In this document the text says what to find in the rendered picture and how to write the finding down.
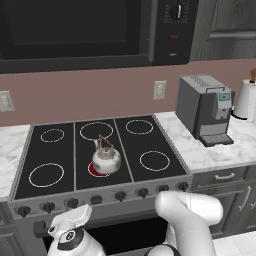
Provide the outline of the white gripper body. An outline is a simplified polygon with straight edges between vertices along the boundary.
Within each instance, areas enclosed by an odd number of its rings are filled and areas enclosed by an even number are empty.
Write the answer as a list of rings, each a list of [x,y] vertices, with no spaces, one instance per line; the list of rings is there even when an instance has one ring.
[[[86,204],[54,217],[50,231],[67,231],[86,224],[91,216],[92,208]]]

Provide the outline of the silver kettle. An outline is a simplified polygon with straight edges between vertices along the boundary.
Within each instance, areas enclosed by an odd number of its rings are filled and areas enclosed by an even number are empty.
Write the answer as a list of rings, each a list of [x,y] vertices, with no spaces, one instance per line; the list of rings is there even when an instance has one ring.
[[[95,153],[92,163],[96,172],[102,175],[117,172],[121,167],[121,154],[114,148],[114,145],[102,135],[99,135],[99,139],[94,143]]]

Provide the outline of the black stove with hob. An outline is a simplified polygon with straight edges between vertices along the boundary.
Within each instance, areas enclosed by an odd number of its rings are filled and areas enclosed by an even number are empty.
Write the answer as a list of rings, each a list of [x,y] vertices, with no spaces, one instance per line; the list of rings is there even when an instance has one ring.
[[[93,168],[94,141],[99,135],[121,154],[120,169],[110,175]],[[47,245],[35,236],[34,224],[45,221],[49,227],[56,215],[73,210],[66,205],[68,199],[78,199],[78,207],[90,205],[93,223],[149,214],[158,217],[157,188],[166,184],[169,190],[181,191],[180,182],[190,187],[192,177],[155,116],[38,125],[29,131],[8,205],[28,256],[46,256]],[[141,188],[148,189],[145,199],[138,195]],[[126,192],[122,202],[115,198],[119,191]],[[101,204],[91,204],[94,195],[102,197]],[[47,202],[55,204],[50,214],[42,209]],[[25,218],[17,212],[21,206],[31,208]]]

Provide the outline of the black oven door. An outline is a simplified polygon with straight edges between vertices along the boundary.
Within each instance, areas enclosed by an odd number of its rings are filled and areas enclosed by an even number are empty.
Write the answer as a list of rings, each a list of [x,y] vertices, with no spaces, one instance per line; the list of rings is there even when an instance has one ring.
[[[89,221],[67,231],[50,231],[45,221],[34,224],[34,234],[47,245],[47,256],[143,256],[165,240],[167,222],[155,215]]]

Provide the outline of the grey drawer front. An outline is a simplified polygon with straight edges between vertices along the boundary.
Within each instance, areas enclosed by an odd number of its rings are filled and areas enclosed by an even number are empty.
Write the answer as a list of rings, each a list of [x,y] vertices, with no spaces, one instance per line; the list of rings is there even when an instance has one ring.
[[[0,202],[0,256],[25,256],[7,202]]]
[[[243,176],[246,172],[245,167],[235,167],[214,171],[207,171],[202,173],[197,173],[193,175],[193,182],[191,188],[198,190],[201,188],[208,188],[212,186],[218,186],[220,184],[227,184],[237,181],[243,181]],[[235,177],[230,180],[216,180],[215,175],[224,176],[230,173],[235,173]]]

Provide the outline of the grey base cupboard door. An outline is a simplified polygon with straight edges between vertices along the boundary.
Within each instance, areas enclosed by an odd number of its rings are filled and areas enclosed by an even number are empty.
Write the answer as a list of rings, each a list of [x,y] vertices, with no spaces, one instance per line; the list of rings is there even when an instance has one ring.
[[[254,203],[256,200],[256,165],[250,166],[248,170],[248,179],[252,182],[252,192],[249,199],[249,219],[247,230],[254,231],[256,230],[256,207],[251,210],[251,203]]]
[[[217,198],[223,206],[223,217],[218,224],[210,227],[210,232],[213,238],[221,238],[231,235],[238,224],[239,218],[241,217],[243,210],[239,212],[238,206],[244,201],[247,186],[252,184],[238,184],[214,187],[209,189],[197,190],[197,193],[209,195]]]

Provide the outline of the grey coffee machine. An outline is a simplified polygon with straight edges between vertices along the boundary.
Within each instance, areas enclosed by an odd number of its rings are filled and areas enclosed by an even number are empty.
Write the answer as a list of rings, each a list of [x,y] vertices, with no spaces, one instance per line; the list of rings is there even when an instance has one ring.
[[[176,116],[205,147],[230,145],[227,135],[235,92],[210,75],[181,76]]]

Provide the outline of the black microwave oven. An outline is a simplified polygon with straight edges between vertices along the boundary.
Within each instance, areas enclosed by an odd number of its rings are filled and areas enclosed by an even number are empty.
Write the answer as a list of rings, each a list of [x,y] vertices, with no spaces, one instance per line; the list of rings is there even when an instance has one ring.
[[[182,4],[179,20],[170,16]],[[0,0],[0,74],[184,65],[199,0]]]

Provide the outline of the white paper towel roll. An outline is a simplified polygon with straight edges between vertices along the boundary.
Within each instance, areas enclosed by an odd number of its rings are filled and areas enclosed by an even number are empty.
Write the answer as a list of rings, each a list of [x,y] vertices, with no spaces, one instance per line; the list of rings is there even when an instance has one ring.
[[[246,79],[242,81],[233,116],[252,123],[256,119],[256,81]]]

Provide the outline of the black microwave dial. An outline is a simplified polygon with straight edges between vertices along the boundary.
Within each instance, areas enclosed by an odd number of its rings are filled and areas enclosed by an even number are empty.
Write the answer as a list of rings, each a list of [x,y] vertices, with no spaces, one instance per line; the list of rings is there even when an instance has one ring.
[[[184,6],[182,4],[173,5],[170,8],[170,16],[174,20],[179,20],[184,15]]]

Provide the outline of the white wall outlet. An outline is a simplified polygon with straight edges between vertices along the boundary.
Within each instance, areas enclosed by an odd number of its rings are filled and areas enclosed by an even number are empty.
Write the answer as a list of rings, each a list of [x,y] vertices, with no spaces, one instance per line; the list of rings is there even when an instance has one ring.
[[[9,91],[0,91],[0,111],[14,111],[14,105]]]
[[[162,100],[165,98],[166,91],[166,82],[165,81],[156,81],[154,84],[154,100]]]

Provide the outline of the grey wall cupboard door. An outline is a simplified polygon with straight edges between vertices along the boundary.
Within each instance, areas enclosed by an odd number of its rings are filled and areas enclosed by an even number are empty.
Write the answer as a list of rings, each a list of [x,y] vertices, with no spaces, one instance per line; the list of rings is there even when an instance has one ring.
[[[256,39],[210,40],[217,31],[256,31],[256,0],[199,0],[190,60],[256,58]]]

